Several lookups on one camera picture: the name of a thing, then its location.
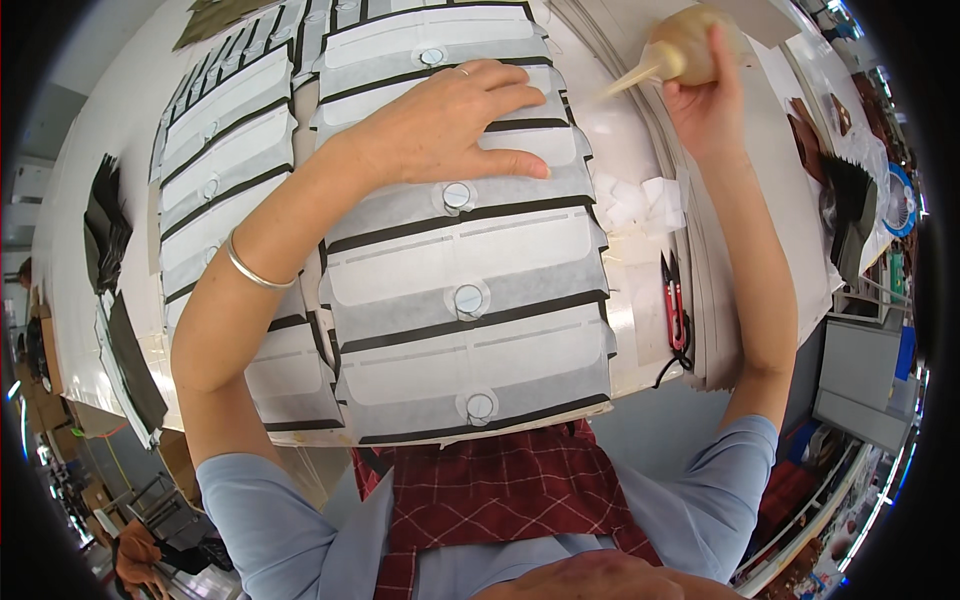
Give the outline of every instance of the black cord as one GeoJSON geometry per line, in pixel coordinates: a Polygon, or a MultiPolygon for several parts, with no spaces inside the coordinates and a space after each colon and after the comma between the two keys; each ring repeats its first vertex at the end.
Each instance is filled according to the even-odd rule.
{"type": "Polygon", "coordinates": [[[663,376],[666,375],[670,366],[674,363],[679,362],[680,366],[684,368],[684,371],[693,371],[693,361],[686,357],[686,351],[690,349],[690,316],[684,311],[684,349],[683,351],[673,351],[673,358],[670,359],[670,362],[663,365],[663,369],[660,369],[660,374],[657,375],[657,383],[654,384],[653,389],[656,390],[660,386],[660,381],[663,379],[663,376]]]}

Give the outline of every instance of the hand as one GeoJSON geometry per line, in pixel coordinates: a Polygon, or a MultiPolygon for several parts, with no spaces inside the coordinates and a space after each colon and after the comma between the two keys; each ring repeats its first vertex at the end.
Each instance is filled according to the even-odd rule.
{"type": "Polygon", "coordinates": [[[698,163],[743,156],[743,86],[722,26],[708,32],[717,81],[695,86],[663,83],[663,101],[677,136],[698,163]]]}
{"type": "Polygon", "coordinates": [[[535,155],[477,146],[500,115],[546,102],[529,79],[518,66],[470,60],[434,74],[338,137],[362,157],[377,187],[494,175],[546,179],[547,165],[535,155]]]}

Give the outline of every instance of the light blue shirt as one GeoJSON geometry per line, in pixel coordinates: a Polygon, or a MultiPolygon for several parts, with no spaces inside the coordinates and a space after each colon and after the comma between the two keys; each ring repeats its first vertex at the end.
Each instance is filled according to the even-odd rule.
{"type": "MultiPolygon", "coordinates": [[[[667,566],[726,583],[756,525],[777,430],[745,417],[719,432],[683,476],[658,483],[613,463],[636,524],[667,566]]],[[[370,600],[394,505],[393,472],[342,531],[326,522],[287,473],[265,458],[225,454],[197,469],[204,506],[254,600],[370,600]]],[[[416,600],[466,599],[493,584],[599,548],[610,536],[561,535],[420,552],[416,600]]]]}

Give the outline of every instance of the sleeve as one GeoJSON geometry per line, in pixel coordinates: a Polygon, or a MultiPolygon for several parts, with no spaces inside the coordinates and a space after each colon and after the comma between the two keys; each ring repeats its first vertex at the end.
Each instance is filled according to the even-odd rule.
{"type": "Polygon", "coordinates": [[[756,527],[777,441],[777,429],[768,419],[738,419],[693,457],[679,480],[665,486],[686,505],[725,578],[736,569],[756,527]]]}
{"type": "Polygon", "coordinates": [[[253,454],[203,461],[197,481],[253,600],[316,598],[326,553],[337,535],[282,468],[253,454]]]}

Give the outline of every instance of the woman's left hand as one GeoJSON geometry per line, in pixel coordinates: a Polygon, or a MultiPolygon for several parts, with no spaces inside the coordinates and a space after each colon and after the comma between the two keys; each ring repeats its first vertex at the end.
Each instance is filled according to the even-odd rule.
{"type": "Polygon", "coordinates": [[[518,66],[471,60],[434,74],[330,141],[348,144],[377,187],[494,175],[546,179],[550,171],[536,155],[477,145],[500,115],[546,102],[528,81],[518,66]]]}

